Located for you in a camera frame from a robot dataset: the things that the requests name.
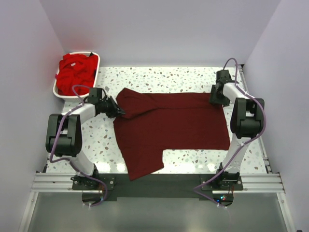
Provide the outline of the dark red t shirt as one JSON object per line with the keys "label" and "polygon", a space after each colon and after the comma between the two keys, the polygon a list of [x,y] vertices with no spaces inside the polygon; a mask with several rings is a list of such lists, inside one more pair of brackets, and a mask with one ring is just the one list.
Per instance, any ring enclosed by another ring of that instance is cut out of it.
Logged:
{"label": "dark red t shirt", "polygon": [[211,104],[210,96],[119,92],[116,101],[125,114],[113,127],[131,181],[162,169],[167,149],[229,149],[223,108]]}

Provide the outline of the bright red t shirt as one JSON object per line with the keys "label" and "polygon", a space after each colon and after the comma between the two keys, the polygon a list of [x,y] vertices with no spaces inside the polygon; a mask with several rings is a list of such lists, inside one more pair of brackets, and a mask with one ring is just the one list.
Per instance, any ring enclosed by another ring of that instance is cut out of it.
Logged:
{"label": "bright red t shirt", "polygon": [[98,56],[66,54],[59,62],[59,73],[56,75],[56,87],[58,94],[63,96],[74,96],[72,87],[80,96],[89,93],[89,88],[94,85],[97,72]]}

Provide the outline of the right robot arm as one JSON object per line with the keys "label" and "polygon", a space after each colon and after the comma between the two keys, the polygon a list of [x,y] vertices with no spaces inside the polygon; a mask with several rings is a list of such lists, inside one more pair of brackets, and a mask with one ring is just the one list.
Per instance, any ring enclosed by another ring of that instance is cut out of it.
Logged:
{"label": "right robot arm", "polygon": [[216,84],[211,87],[210,103],[234,105],[230,119],[231,144],[216,175],[207,181],[213,188],[225,189],[238,183],[249,144],[265,130],[265,101],[245,92],[232,80],[229,71],[222,69],[216,73]]}

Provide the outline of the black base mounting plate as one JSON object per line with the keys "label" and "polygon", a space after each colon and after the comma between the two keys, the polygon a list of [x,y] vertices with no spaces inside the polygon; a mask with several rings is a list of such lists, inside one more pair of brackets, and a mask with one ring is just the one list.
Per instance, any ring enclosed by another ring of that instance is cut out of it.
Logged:
{"label": "black base mounting plate", "polygon": [[119,198],[195,198],[215,200],[223,205],[233,202],[233,192],[243,190],[239,174],[149,174],[129,180],[127,174],[96,174],[92,178],[71,178],[72,189],[81,190],[84,203],[117,201]]}

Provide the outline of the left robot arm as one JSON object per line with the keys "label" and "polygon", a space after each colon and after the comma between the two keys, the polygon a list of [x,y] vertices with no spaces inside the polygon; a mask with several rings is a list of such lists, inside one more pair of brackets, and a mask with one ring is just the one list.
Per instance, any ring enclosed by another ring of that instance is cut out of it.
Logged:
{"label": "left robot arm", "polygon": [[66,161],[74,169],[75,176],[72,180],[78,185],[93,189],[101,186],[106,190],[106,184],[100,179],[96,165],[82,151],[82,124],[99,114],[115,118],[124,116],[125,112],[104,89],[90,87],[88,96],[82,98],[75,90],[76,87],[86,86],[72,87],[73,93],[81,102],[64,114],[49,116],[45,142],[46,150],[50,153],[49,161]]}

